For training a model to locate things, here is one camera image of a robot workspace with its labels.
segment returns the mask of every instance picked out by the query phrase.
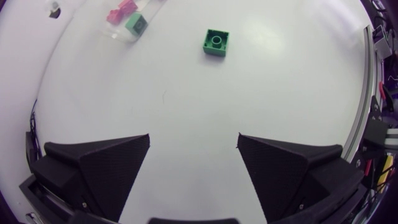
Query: yellow component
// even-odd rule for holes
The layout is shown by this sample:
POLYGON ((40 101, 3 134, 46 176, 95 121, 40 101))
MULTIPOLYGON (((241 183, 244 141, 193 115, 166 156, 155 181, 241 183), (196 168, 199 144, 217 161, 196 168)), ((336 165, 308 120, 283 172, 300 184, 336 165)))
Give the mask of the yellow component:
MULTIPOLYGON (((392 156, 387 156, 386 163, 384 164, 383 172, 392 166, 393 161, 394 161, 394 158, 392 156)), ((387 180, 388 173, 390 173, 390 170, 380 176, 379 182, 377 183, 377 185, 381 185, 382 183, 384 183, 387 180)), ((386 187, 386 185, 379 186, 377 188, 377 190, 380 191, 380 194, 383 193, 385 187, 386 187)))

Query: pink lego brick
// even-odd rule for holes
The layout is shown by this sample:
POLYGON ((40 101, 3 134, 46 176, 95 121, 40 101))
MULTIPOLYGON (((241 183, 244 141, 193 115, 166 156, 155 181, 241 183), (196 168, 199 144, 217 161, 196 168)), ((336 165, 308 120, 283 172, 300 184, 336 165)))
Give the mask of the pink lego brick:
POLYGON ((119 8, 125 16, 130 16, 138 9, 138 6, 133 0, 124 0, 119 4, 119 8))
POLYGON ((119 25, 119 23, 123 19, 123 12, 119 9, 111 10, 109 15, 106 17, 106 20, 113 25, 119 25))

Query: white surface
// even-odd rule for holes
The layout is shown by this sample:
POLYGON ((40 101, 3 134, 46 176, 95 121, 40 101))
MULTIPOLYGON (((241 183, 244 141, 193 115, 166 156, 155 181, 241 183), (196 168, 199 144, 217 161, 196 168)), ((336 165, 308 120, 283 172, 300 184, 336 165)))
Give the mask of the white surface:
POLYGON ((0 12, 0 190, 24 223, 33 212, 19 190, 30 176, 25 132, 45 67, 71 16, 65 10, 57 20, 48 18, 44 1, 8 0, 0 12))
POLYGON ((344 144, 364 75, 359 1, 168 0, 134 45, 75 19, 47 67, 40 142, 150 134, 121 223, 265 223, 238 133, 344 144), (230 32, 225 58, 207 29, 230 32))

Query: red wire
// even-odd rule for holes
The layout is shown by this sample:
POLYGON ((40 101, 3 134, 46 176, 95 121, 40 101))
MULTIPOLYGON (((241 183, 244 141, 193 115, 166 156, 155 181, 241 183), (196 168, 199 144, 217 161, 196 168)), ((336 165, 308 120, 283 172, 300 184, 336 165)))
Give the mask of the red wire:
POLYGON ((379 82, 379 91, 380 91, 380 94, 381 94, 381 98, 383 98, 383 100, 386 100, 386 94, 384 94, 383 82, 382 81, 379 82))
POLYGON ((369 175, 369 170, 371 170, 371 164, 372 164, 371 159, 366 161, 366 168, 365 168, 365 176, 366 177, 369 175))

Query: green block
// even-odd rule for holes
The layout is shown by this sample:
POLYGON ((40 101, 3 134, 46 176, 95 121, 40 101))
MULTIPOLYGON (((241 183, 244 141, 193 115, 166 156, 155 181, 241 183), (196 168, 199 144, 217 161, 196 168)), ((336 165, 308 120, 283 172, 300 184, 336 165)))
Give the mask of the green block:
POLYGON ((148 23, 141 13, 135 12, 130 16, 125 28, 128 29, 132 35, 140 36, 147 26, 148 23))
POLYGON ((206 54, 225 57, 228 45, 228 32, 218 30, 207 30, 203 50, 206 54))

